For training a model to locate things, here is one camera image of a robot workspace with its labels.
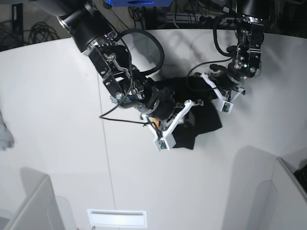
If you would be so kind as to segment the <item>black robot arm image-left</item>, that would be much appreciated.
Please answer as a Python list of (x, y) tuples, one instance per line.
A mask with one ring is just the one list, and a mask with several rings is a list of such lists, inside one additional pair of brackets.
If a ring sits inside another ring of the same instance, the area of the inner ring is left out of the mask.
[[(164, 49), (151, 33), (142, 29), (118, 32), (91, 0), (33, 0), (31, 3), (57, 18), (101, 76), (115, 104), (100, 115), (101, 119), (117, 108), (133, 107), (158, 121), (172, 117), (176, 107), (173, 90), (168, 87), (159, 89), (149, 78), (161, 69), (165, 59)], [(119, 43), (123, 36), (130, 33), (140, 33), (155, 43), (159, 51), (155, 67), (140, 71), (133, 65), (126, 43)]]

